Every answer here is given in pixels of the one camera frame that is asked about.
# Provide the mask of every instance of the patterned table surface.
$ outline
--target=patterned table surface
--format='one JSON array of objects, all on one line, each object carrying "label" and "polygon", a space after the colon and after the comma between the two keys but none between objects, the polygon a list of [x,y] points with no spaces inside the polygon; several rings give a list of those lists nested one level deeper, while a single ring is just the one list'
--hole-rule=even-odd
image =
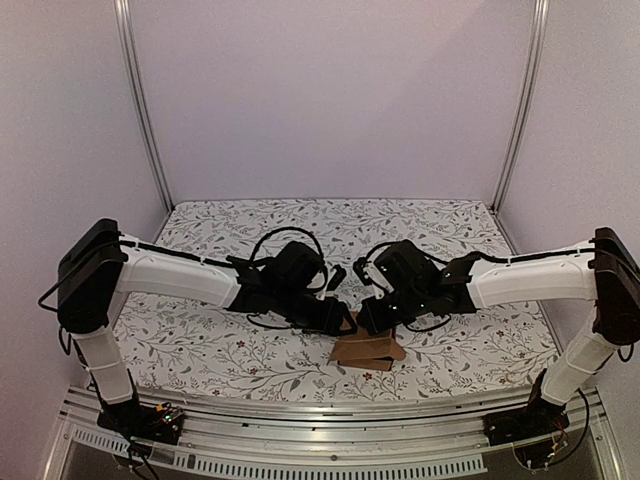
[{"label": "patterned table surface", "polygon": [[[352,309],[369,296],[350,269],[381,241],[408,238],[444,259],[509,249],[485,206],[443,200],[245,200],[178,205],[158,244],[223,259],[248,257],[266,232],[285,225],[316,233],[330,265],[349,272],[338,296]],[[275,255],[296,234],[268,241]],[[280,323],[262,317],[263,323]],[[426,318],[414,327],[432,325]],[[394,401],[461,395],[532,383],[557,355],[535,303],[454,315],[444,328],[397,339],[407,351],[390,372],[343,368],[328,357],[335,339],[258,329],[243,314],[135,293],[115,327],[139,385],[194,395],[297,402]]]}]

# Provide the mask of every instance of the metal bar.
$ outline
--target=metal bar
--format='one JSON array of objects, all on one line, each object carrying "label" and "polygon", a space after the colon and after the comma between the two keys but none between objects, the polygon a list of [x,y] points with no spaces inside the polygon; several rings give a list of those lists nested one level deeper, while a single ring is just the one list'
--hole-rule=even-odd
[{"label": "metal bar", "polygon": [[162,206],[167,212],[172,212],[175,207],[169,184],[165,175],[164,167],[160,159],[158,145],[153,133],[151,125],[151,117],[147,107],[147,101],[142,88],[142,76],[140,75],[140,66],[138,63],[138,55],[136,53],[135,41],[133,38],[133,27],[131,23],[131,12],[129,10],[129,0],[114,0],[116,8],[116,20],[118,24],[118,33],[120,35],[120,44],[122,45],[122,54],[129,78],[129,87],[133,103],[136,108],[140,133],[144,143],[149,166],[153,180],[160,196]]},{"label": "metal bar", "polygon": [[538,76],[538,68],[542,56],[542,47],[544,44],[544,34],[547,25],[547,16],[549,12],[549,0],[536,0],[533,14],[533,24],[531,27],[531,40],[529,43],[529,54],[527,57],[527,65],[520,91],[520,100],[518,101],[518,109],[516,118],[511,130],[507,154],[502,165],[498,185],[491,203],[491,211],[499,214],[504,205],[509,184],[513,176],[514,168],[518,159],[518,153],[522,144],[529,110],[533,99],[536,78]]},{"label": "metal bar", "polygon": [[625,472],[618,444],[606,417],[593,419],[591,434],[604,478],[630,478]]},{"label": "metal bar", "polygon": [[[278,406],[271,402],[260,405],[261,402],[249,400],[196,398],[185,407],[188,422],[185,423],[180,444],[175,447],[155,444],[151,461],[182,471],[197,470],[200,462],[206,468],[197,473],[211,472],[216,478],[219,475],[214,474],[220,472],[209,469],[211,462],[224,464],[225,468],[229,465],[236,471],[245,466],[255,471],[256,467],[261,468],[260,465],[269,465],[269,468],[278,471],[277,476],[272,475],[274,479],[283,478],[279,471],[289,468],[297,472],[313,471],[316,475],[324,475],[324,472],[335,468],[344,471],[344,475],[341,473],[340,476],[335,476],[334,472],[333,478],[338,480],[358,478],[356,471],[373,473],[378,469],[395,469],[396,466],[401,472],[406,472],[416,465],[455,462],[456,459],[466,460],[474,455],[511,448],[510,445],[489,446],[482,432],[481,418],[485,412],[477,411],[478,403],[482,401],[482,406],[494,411],[511,408],[526,401],[522,396],[524,390],[486,392],[465,396],[471,398],[463,397],[455,402],[451,399],[446,399],[449,402],[445,399],[436,402],[420,400],[411,402],[413,408],[410,402],[399,402],[401,405],[384,403],[376,408],[346,402],[340,406],[294,404],[289,412],[281,416],[265,415],[278,410]],[[592,424],[606,428],[606,416],[597,391],[588,391],[587,399],[591,406]],[[141,400],[154,402],[155,398],[143,393]],[[232,402],[237,402],[239,407],[235,411]],[[339,408],[350,415],[323,416],[331,408]],[[62,407],[61,418],[74,425],[79,432],[89,432],[88,440],[82,434],[74,436],[75,440],[96,448],[104,449],[105,445],[113,447],[118,437],[95,425],[99,410],[95,394],[72,387]],[[298,416],[293,412],[305,415]],[[373,412],[377,412],[376,418],[371,418]],[[586,412],[581,398],[576,397],[569,402],[567,413],[571,419],[570,430],[583,428]],[[102,441],[102,436],[108,436],[109,439]],[[608,445],[609,442],[602,443],[605,450],[601,455],[607,456],[605,463],[611,464],[610,458],[615,459],[617,453],[609,453],[606,450]],[[195,459],[196,467],[190,467],[185,462],[186,457]],[[175,461],[167,464],[162,458]],[[289,478],[303,478],[290,473]],[[390,473],[390,479],[394,475],[398,480],[411,478],[406,473],[399,477],[397,472]],[[414,475],[413,478],[439,477]]]},{"label": "metal bar", "polygon": [[49,455],[44,465],[44,471],[39,478],[43,480],[57,480],[62,478],[64,464],[71,447],[71,433],[73,429],[73,424],[63,418],[56,418],[53,427],[55,438],[50,449],[47,450]]}]

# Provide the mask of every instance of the black bracket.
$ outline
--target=black bracket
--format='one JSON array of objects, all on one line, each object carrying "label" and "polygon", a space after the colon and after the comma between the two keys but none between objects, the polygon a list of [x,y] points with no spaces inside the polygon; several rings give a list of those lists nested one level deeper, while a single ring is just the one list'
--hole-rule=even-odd
[{"label": "black bracket", "polygon": [[[469,271],[479,257],[469,254],[454,259],[439,270],[431,259],[411,241],[403,240],[386,248],[374,261],[375,268],[391,285],[392,291],[382,298],[363,300],[358,325],[369,335],[389,330],[396,325],[408,325],[417,317],[433,314],[475,313],[467,284]],[[366,257],[353,265],[364,285],[372,284],[365,267]]]},{"label": "black bracket", "polygon": [[115,220],[102,219],[58,266],[58,321],[69,333],[89,333],[109,323],[107,311],[127,255]]},{"label": "black bracket", "polygon": [[541,398],[545,372],[543,370],[536,378],[525,407],[490,413],[482,418],[489,445],[519,442],[569,427],[564,405],[554,405]]},{"label": "black bracket", "polygon": [[[289,242],[273,258],[263,262],[258,270],[255,262],[228,257],[238,270],[240,291],[227,310],[242,313],[274,312],[285,317],[292,328],[307,332],[341,336],[356,333],[357,325],[347,305],[335,297],[320,300],[315,294],[320,287],[307,285],[328,271],[323,258],[301,242]],[[331,280],[326,279],[327,291],[332,291],[346,276],[344,268],[335,268]]]},{"label": "black bracket", "polygon": [[172,407],[169,403],[157,407],[142,405],[130,372],[129,381],[133,388],[133,396],[129,400],[112,405],[102,399],[100,390],[96,386],[102,408],[98,416],[98,426],[119,433],[127,440],[136,437],[177,445],[184,423],[183,410]]},{"label": "black bracket", "polygon": [[598,318],[593,331],[614,345],[640,340],[640,269],[620,238],[610,228],[599,228],[590,267],[598,290]]}]

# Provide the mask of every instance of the black cable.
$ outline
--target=black cable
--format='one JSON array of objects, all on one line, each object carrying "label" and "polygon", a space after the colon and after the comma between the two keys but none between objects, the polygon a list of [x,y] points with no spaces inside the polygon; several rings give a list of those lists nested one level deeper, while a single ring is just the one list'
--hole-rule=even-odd
[{"label": "black cable", "polygon": [[60,342],[62,351],[68,357],[69,355],[71,355],[71,342],[73,340],[71,339],[71,334],[67,333],[67,343],[64,343],[64,338],[62,337],[63,332],[64,328],[62,328],[62,325],[60,325],[60,327],[58,328],[58,341]]},{"label": "black cable", "polygon": [[585,421],[584,421],[584,429],[582,430],[582,435],[580,435],[580,438],[578,439],[578,443],[575,444],[575,446],[571,449],[571,451],[569,453],[567,453],[560,460],[557,460],[555,462],[551,462],[549,464],[549,467],[552,467],[554,465],[560,465],[561,463],[566,462],[567,460],[569,460],[569,458],[571,458],[571,456],[574,453],[576,453],[576,451],[580,448],[580,445],[582,445],[582,442],[584,442],[584,439],[587,436],[587,433],[589,432],[589,416],[590,416],[589,400],[587,400],[586,395],[584,393],[582,393],[582,390],[578,389],[578,393],[580,394],[580,396],[582,397],[582,400],[584,401],[584,409],[585,409],[585,413],[586,413],[586,418],[585,418]]},{"label": "black cable", "polygon": [[426,332],[431,332],[433,330],[437,330],[440,327],[444,327],[447,323],[449,323],[451,321],[451,315],[447,315],[449,318],[447,318],[445,321],[438,323],[437,325],[432,325],[431,327],[428,328],[411,328],[409,326],[409,324],[404,324],[404,328],[406,328],[407,330],[409,330],[410,332],[414,332],[414,333],[426,333]]},{"label": "black cable", "polygon": [[213,267],[223,267],[223,268],[235,268],[234,265],[230,262],[221,262],[219,260],[213,260],[211,258],[206,258],[198,255],[194,255],[193,253],[181,252],[179,250],[172,250],[170,248],[160,247],[158,245],[153,245],[150,243],[142,243],[142,242],[132,242],[131,240],[121,240],[120,245],[124,245],[125,247],[137,248],[140,250],[148,250],[150,252],[162,253],[165,255],[169,255],[171,257],[184,258],[186,260],[193,260],[194,262],[202,262],[205,265],[211,265]]},{"label": "black cable", "polygon": [[258,243],[256,243],[255,246],[253,247],[253,251],[251,252],[249,261],[250,262],[255,261],[256,256],[258,255],[258,251],[260,250],[260,247],[264,242],[266,242],[268,239],[270,239],[271,237],[273,237],[274,235],[280,232],[288,232],[288,231],[299,232],[309,237],[313,241],[314,245],[316,246],[316,250],[318,250],[318,255],[320,255],[320,258],[324,260],[324,254],[322,253],[322,247],[320,246],[320,242],[318,242],[318,239],[313,233],[311,233],[309,230],[305,230],[304,228],[300,228],[300,227],[280,227],[264,234],[262,238],[258,240]]},{"label": "black cable", "polygon": [[280,227],[280,228],[276,228],[275,230],[271,230],[270,232],[265,233],[260,238],[260,240],[258,240],[258,242],[255,244],[255,246],[253,247],[253,251],[251,252],[251,255],[249,256],[249,260],[248,260],[249,263],[252,263],[255,266],[256,264],[258,264],[261,261],[263,261],[264,259],[256,260],[256,256],[258,255],[258,252],[260,251],[260,247],[268,239],[270,239],[274,235],[276,235],[278,233],[281,233],[281,232],[298,232],[298,233],[302,233],[302,234],[306,235],[307,237],[309,237],[313,241],[313,244],[315,245],[316,250],[318,251],[318,255],[320,256],[320,259],[323,262],[321,272],[322,272],[322,277],[323,277],[324,281],[322,282],[322,285],[320,285],[319,287],[306,288],[305,291],[307,293],[318,293],[318,292],[322,291],[324,289],[324,287],[327,285],[327,283],[329,283],[329,271],[327,270],[327,267],[324,265],[324,253],[322,252],[322,246],[320,246],[320,242],[318,241],[316,236],[312,232],[310,232],[309,230],[305,230],[304,228],[292,227],[292,226]]},{"label": "black cable", "polygon": [[55,307],[50,307],[49,305],[45,305],[44,303],[41,303],[40,300],[38,300],[38,306],[40,308],[42,308],[43,310],[47,310],[49,312],[53,312],[53,313],[58,313],[58,309]]},{"label": "black cable", "polygon": [[424,250],[420,250],[422,254],[427,257],[429,260],[435,263],[439,263],[440,265],[448,265],[449,262],[445,262],[441,258],[436,257],[435,255],[431,255],[430,253],[425,252]]},{"label": "black cable", "polygon": [[144,463],[144,466],[147,467],[147,469],[149,470],[149,473],[151,473],[151,475],[153,476],[153,479],[160,480],[160,477],[158,476],[156,471],[153,469],[153,467],[147,460],[147,455],[140,450],[139,445],[131,439],[127,439],[127,441],[129,442],[129,448],[127,449],[127,453],[129,455],[129,469],[131,470],[131,472],[133,472],[138,478],[141,478],[143,480],[149,480],[148,477],[145,477],[144,475],[142,475],[142,473],[138,471],[139,467],[133,466],[133,452],[135,451],[138,457],[142,460],[142,463]]},{"label": "black cable", "polygon": [[488,262],[493,262],[493,263],[519,263],[519,262],[528,262],[528,261],[531,261],[531,260],[541,260],[543,258],[550,258],[550,257],[563,257],[563,256],[566,256],[566,255],[576,255],[576,254],[580,254],[580,253],[593,253],[595,251],[596,251],[595,248],[583,248],[583,249],[580,249],[580,250],[573,249],[573,250],[557,250],[557,251],[552,251],[552,252],[531,253],[529,255],[520,255],[520,256],[517,256],[517,257],[494,257],[493,255],[489,255],[487,253],[483,253],[483,252],[479,252],[479,251],[475,251],[475,252],[471,252],[471,253],[474,253],[474,254],[478,255],[478,257],[480,257],[483,260],[486,260]]},{"label": "black cable", "polygon": [[622,355],[622,349],[620,348],[618,349],[618,358],[622,363],[627,363],[628,361],[631,360],[632,357],[633,357],[633,343],[629,346],[629,353],[627,354],[626,357]]},{"label": "black cable", "polygon": [[373,278],[369,277],[369,281],[371,282],[371,285],[375,285],[380,290],[382,290],[384,293],[389,293],[389,290],[387,290],[387,287],[383,287],[378,282],[376,282]]},{"label": "black cable", "polygon": [[265,330],[290,330],[293,327],[292,326],[283,326],[283,325],[265,325],[263,323],[259,323],[256,322],[255,320],[253,320],[253,317],[261,317],[260,314],[258,313],[248,313],[247,314],[247,321],[251,324],[254,325],[256,327],[260,327],[260,328],[264,328]]},{"label": "black cable", "polygon": [[371,258],[371,255],[373,255],[375,252],[377,252],[378,250],[380,250],[383,247],[390,247],[391,245],[395,245],[396,243],[399,243],[400,240],[395,240],[392,242],[382,242],[382,243],[378,243],[377,245],[374,245],[373,248],[371,250],[369,250],[364,258],[365,260],[369,260]]}]

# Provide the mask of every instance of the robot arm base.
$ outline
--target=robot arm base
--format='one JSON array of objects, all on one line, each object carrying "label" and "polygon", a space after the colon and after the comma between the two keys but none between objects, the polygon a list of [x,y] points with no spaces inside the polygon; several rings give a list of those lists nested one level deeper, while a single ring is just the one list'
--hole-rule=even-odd
[{"label": "robot arm base", "polygon": [[131,374],[129,381],[133,388],[133,396],[129,400],[108,404],[98,395],[102,407],[98,426],[119,433],[127,440],[135,437],[177,445],[182,433],[184,411],[170,403],[155,407],[142,405]]},{"label": "robot arm base", "polygon": [[484,434],[491,446],[519,442],[557,432],[560,427],[569,427],[565,406],[554,405],[541,398],[545,372],[543,370],[536,379],[527,406],[483,417]]}]

